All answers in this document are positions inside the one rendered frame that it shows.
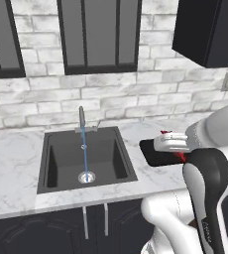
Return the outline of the red fish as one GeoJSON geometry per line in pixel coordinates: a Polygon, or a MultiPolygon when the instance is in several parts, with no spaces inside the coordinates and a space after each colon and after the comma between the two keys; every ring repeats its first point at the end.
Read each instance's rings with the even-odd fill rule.
{"type": "MultiPolygon", "coordinates": [[[[171,131],[161,130],[162,134],[166,134],[166,133],[170,133],[170,132],[171,131]]],[[[175,152],[174,154],[185,163],[185,161],[186,161],[186,155],[183,152],[175,152]]]]}

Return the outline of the silver sink drain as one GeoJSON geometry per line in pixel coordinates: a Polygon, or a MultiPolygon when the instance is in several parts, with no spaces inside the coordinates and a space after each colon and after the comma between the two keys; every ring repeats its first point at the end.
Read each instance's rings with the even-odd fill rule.
{"type": "Polygon", "coordinates": [[[92,172],[82,172],[78,176],[78,180],[81,184],[90,184],[95,181],[95,174],[92,172]]]}

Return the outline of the black base cupboard door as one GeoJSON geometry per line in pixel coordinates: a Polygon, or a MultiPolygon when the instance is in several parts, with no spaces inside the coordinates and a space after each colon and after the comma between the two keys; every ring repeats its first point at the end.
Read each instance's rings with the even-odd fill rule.
{"type": "Polygon", "coordinates": [[[82,209],[0,219],[0,254],[81,254],[82,209]]]}
{"type": "Polygon", "coordinates": [[[142,215],[142,200],[131,199],[108,204],[108,236],[104,233],[104,204],[89,207],[89,236],[93,245],[88,254],[141,254],[154,226],[142,215]]]}

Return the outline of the black framed window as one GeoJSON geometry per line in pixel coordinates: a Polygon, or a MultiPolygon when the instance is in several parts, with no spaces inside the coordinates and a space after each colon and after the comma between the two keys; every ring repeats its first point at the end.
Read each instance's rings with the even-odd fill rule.
{"type": "Polygon", "coordinates": [[[142,0],[57,0],[64,73],[138,68],[142,0]]]}
{"type": "Polygon", "coordinates": [[[11,0],[0,0],[0,78],[25,76],[11,0]]]}

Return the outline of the black wall cupboard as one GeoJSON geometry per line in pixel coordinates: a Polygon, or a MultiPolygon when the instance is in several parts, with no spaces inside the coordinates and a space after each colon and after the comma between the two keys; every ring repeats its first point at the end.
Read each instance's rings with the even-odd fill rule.
{"type": "Polygon", "coordinates": [[[228,0],[179,0],[172,49],[206,68],[228,67],[228,0]]]}

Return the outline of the black sink basin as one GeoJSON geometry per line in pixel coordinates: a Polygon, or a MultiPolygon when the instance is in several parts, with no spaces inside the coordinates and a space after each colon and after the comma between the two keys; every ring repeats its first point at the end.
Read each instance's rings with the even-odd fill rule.
{"type": "Polygon", "coordinates": [[[85,172],[80,133],[61,131],[44,137],[37,193],[78,190],[134,182],[137,176],[117,126],[85,134],[88,172],[95,181],[81,184],[85,172]]]}

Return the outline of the grey metal tap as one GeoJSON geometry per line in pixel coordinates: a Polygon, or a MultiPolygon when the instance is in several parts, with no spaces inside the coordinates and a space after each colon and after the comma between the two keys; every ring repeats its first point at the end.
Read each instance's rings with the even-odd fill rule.
{"type": "Polygon", "coordinates": [[[85,126],[85,115],[84,110],[82,106],[79,106],[78,108],[79,112],[79,126],[74,129],[75,133],[81,133],[84,131],[86,132],[96,132],[98,130],[100,122],[96,126],[86,127],[85,126]]]}

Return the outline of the blue water stream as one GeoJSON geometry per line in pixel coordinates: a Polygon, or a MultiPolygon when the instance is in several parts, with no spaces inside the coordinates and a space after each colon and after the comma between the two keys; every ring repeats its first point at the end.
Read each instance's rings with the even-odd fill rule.
{"type": "Polygon", "coordinates": [[[82,126],[82,142],[84,151],[84,168],[85,168],[85,181],[88,183],[88,169],[87,169],[87,157],[86,157],[86,140],[85,140],[85,127],[82,126]]]}

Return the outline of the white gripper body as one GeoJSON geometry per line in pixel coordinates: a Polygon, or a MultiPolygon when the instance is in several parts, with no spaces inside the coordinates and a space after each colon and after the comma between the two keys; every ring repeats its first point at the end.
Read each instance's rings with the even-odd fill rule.
{"type": "Polygon", "coordinates": [[[169,132],[154,139],[154,149],[160,152],[188,152],[187,136],[182,133],[169,132]]]}

